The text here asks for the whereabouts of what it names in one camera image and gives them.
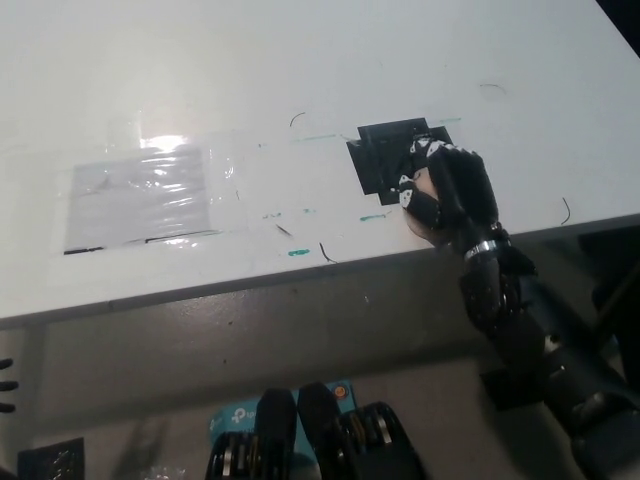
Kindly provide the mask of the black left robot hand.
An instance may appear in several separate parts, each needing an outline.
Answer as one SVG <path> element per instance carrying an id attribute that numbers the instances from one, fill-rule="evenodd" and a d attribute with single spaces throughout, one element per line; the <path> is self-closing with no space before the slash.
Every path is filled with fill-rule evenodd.
<path id="1" fill-rule="evenodd" d="M 14 360 L 12 358 L 2 358 L 0 361 L 0 371 L 4 373 L 9 370 L 14 364 Z M 1 403 L 0 403 L 0 411 L 2 414 L 11 414 L 16 410 L 16 405 L 9 400 L 5 400 L 3 395 L 8 394 L 17 390 L 20 386 L 20 383 L 17 380 L 5 379 L 1 377 L 0 381 L 0 392 L 1 392 Z"/>

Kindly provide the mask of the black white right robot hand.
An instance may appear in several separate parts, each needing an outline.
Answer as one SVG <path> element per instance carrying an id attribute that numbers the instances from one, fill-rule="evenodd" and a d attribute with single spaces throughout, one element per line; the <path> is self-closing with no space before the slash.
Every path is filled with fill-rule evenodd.
<path id="1" fill-rule="evenodd" d="M 504 237 L 484 161 L 472 150 L 429 136 L 416 138 L 398 193 L 407 214 L 459 254 Z"/>

